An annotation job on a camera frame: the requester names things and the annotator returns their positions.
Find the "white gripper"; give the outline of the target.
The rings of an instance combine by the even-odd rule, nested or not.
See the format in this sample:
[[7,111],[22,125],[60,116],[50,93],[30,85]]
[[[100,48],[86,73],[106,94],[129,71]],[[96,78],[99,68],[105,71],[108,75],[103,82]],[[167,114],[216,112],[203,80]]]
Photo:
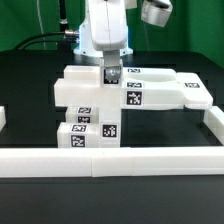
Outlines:
[[120,49],[127,41],[124,0],[88,0],[94,49],[103,52],[103,83],[117,84],[121,77]]

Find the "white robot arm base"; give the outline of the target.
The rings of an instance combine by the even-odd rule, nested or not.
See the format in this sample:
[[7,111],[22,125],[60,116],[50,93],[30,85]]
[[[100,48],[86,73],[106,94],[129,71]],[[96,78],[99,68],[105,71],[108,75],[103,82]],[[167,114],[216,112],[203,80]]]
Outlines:
[[[119,51],[121,56],[133,53],[133,50],[128,46],[128,26],[126,45]],[[85,0],[85,19],[79,26],[79,46],[74,49],[74,53],[90,57],[102,57],[103,52],[104,51],[97,51],[94,49],[91,36],[88,0]]]

